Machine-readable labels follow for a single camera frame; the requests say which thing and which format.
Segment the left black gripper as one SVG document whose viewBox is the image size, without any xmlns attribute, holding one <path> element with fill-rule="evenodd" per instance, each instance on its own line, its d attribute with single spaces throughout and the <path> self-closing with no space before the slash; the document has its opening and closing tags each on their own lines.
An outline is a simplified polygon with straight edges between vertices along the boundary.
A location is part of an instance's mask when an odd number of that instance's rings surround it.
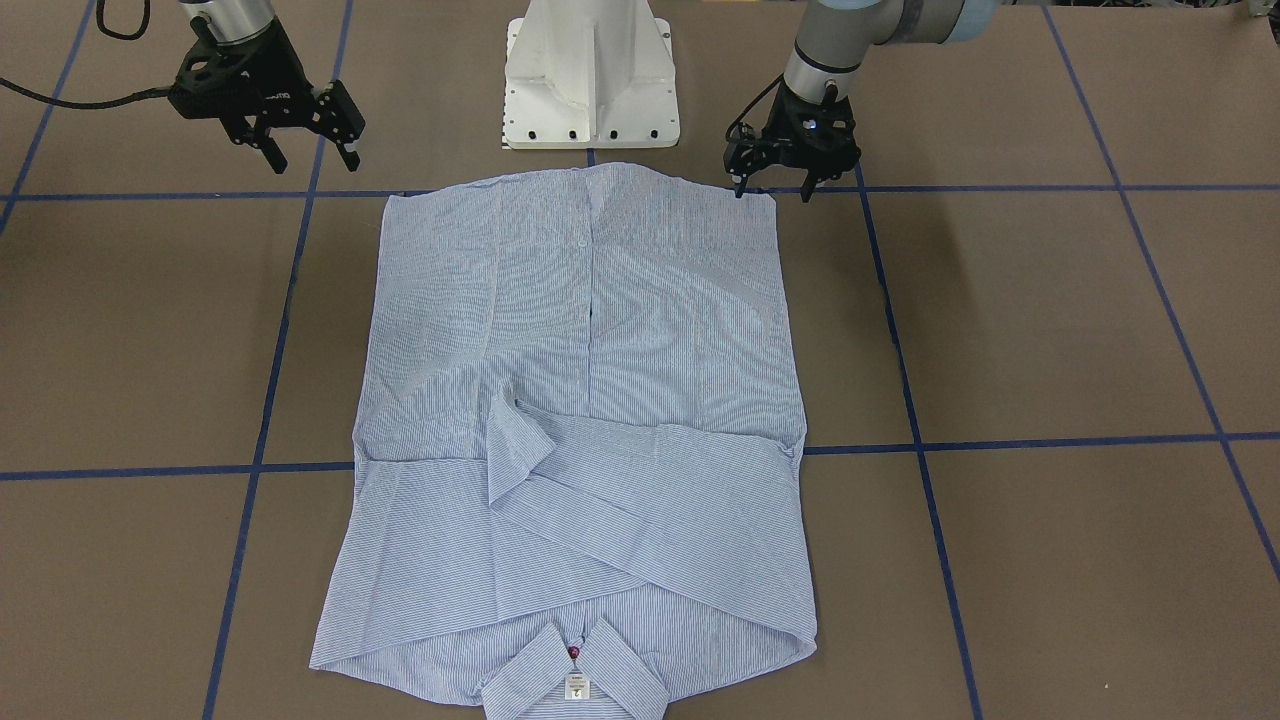
<svg viewBox="0 0 1280 720">
<path fill-rule="evenodd" d="M 861 156 L 849 97 L 823 97 L 810 102 L 783 85 L 776 94 L 762 131 L 769 165 L 806 170 L 801 202 L 810 202 L 828 181 L 828 173 L 851 172 Z M 733 193 L 741 199 L 758 172 L 754 160 L 732 163 Z"/>
</svg>

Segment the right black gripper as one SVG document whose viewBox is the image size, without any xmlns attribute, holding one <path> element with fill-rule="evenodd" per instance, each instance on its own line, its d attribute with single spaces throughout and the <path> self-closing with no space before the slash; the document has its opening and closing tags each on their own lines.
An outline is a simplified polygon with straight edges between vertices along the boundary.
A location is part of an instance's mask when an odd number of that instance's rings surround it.
<svg viewBox="0 0 1280 720">
<path fill-rule="evenodd" d="M 266 24 L 238 41 L 221 41 L 214 24 L 193 24 L 196 42 L 236 59 L 232 88 L 236 109 L 215 119 L 230 124 L 244 142 L 266 160 L 276 176 L 289 163 L 273 137 L 273 128 L 303 127 L 335 145 L 348 172 L 360 168 L 357 145 L 366 120 L 340 79 L 317 91 L 305 74 L 293 44 L 282 24 Z"/>
</svg>

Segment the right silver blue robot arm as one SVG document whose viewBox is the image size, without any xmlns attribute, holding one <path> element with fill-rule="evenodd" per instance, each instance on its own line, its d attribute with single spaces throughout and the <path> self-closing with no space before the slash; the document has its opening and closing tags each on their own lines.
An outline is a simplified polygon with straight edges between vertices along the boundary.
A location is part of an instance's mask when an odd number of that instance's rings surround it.
<svg viewBox="0 0 1280 720">
<path fill-rule="evenodd" d="M 366 122 L 339 79 L 308 78 L 269 1 L 183 1 L 196 41 L 168 100 L 188 120 L 218 120 L 234 145 L 257 151 L 276 174 L 288 167 L 273 131 L 302 128 L 334 143 L 347 170 L 360 167 Z"/>
</svg>

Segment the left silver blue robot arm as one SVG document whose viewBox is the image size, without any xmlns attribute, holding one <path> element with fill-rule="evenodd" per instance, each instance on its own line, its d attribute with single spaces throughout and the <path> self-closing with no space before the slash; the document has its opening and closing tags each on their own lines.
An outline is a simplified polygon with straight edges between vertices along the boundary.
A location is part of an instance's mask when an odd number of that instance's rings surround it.
<svg viewBox="0 0 1280 720">
<path fill-rule="evenodd" d="M 803 201 L 855 172 L 861 149 L 851 92 L 873 47 L 978 37 L 998 1 L 810 1 L 785 69 L 724 131 L 724 173 L 736 197 L 772 167 L 804 172 Z"/>
</svg>

